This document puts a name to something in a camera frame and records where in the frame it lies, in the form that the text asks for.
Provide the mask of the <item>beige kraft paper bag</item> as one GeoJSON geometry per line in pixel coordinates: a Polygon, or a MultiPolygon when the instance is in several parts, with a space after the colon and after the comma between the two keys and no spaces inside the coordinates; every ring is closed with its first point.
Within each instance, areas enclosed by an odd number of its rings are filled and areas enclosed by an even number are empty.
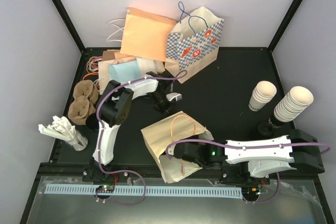
{"type": "Polygon", "coordinates": [[[202,168],[196,163],[182,161],[165,154],[167,146],[175,141],[200,135],[212,141],[209,130],[186,113],[180,111],[141,130],[145,145],[161,171],[165,183],[179,182],[202,168]]]}

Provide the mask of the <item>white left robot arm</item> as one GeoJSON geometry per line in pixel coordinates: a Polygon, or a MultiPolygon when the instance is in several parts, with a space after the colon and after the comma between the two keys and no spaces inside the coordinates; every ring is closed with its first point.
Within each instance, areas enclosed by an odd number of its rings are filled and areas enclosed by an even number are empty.
{"type": "Polygon", "coordinates": [[[121,84],[111,80],[87,125],[99,131],[87,174],[88,182],[110,182],[117,170],[128,176],[135,166],[154,162],[149,157],[141,129],[174,111],[179,95],[173,94],[174,77],[148,72],[121,84]]]}

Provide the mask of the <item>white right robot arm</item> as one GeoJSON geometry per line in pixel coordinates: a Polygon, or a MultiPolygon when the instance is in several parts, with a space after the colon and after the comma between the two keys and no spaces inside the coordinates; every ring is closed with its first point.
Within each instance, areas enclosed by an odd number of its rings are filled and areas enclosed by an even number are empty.
{"type": "Polygon", "coordinates": [[[221,142],[183,139],[168,145],[168,156],[194,163],[203,169],[233,174],[236,183],[250,184],[272,173],[297,170],[304,174],[322,174],[321,147],[312,135],[291,130],[288,135],[267,140],[221,142]]]}

